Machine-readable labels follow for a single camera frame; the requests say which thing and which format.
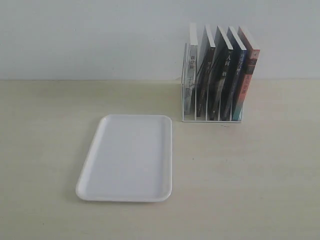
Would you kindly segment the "dark blue cover book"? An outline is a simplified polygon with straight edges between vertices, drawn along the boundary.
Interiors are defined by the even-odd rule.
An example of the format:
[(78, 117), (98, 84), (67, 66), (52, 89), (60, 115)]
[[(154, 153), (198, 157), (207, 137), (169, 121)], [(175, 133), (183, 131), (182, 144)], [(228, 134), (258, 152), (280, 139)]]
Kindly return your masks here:
[(247, 53), (247, 48), (233, 26), (228, 27), (226, 35), (233, 47), (233, 51), (230, 55), (230, 64), (221, 96), (220, 118), (222, 121), (228, 121), (230, 119), (232, 102)]

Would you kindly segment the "white grey spine book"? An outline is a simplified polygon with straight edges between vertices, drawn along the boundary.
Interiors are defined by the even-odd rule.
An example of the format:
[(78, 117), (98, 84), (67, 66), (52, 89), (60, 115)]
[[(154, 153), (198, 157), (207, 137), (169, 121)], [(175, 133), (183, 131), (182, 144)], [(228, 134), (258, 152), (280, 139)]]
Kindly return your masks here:
[(185, 78), (184, 78), (184, 114), (189, 115), (192, 111), (193, 91), (196, 82), (197, 56), (198, 56), (198, 36), (197, 24), (190, 23), (189, 42), (186, 48)]

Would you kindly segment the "dark brown spine book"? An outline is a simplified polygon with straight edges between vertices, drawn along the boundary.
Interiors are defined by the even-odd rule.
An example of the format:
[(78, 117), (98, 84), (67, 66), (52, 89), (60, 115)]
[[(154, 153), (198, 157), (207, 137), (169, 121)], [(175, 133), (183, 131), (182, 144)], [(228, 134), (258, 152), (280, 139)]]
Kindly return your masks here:
[(197, 70), (197, 96), (196, 96), (196, 116), (200, 117), (205, 108), (208, 82), (211, 74), (213, 57), (215, 54), (215, 42), (212, 29), (209, 24), (204, 26), (200, 52), (198, 57)]

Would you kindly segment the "black spine book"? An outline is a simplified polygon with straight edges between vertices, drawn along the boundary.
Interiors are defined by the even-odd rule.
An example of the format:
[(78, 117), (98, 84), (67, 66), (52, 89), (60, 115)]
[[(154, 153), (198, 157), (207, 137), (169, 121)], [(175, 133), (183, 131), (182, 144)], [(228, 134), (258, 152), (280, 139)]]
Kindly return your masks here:
[(231, 54), (233, 52), (232, 44), (228, 39), (226, 32), (219, 25), (216, 28), (214, 43), (216, 48), (209, 82), (207, 109), (210, 120), (213, 120), (218, 116), (222, 90), (230, 66)]

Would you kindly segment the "red spine book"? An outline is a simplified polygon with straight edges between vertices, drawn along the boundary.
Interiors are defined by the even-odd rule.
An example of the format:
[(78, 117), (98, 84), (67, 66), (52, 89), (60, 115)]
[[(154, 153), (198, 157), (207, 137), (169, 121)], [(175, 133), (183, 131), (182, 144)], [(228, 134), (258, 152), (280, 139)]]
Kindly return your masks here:
[(234, 122), (242, 120), (244, 101), (261, 50), (247, 27), (239, 26), (237, 34), (246, 47), (246, 55), (242, 64), (236, 92), (232, 102), (231, 120)]

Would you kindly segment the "white plastic tray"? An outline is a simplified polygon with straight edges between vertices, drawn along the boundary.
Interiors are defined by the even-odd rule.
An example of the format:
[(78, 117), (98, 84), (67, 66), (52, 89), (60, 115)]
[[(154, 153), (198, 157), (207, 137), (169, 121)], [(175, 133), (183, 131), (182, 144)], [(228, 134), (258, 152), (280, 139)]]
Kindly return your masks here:
[(173, 126), (165, 115), (109, 114), (95, 131), (75, 192), (84, 201), (155, 203), (173, 188)]

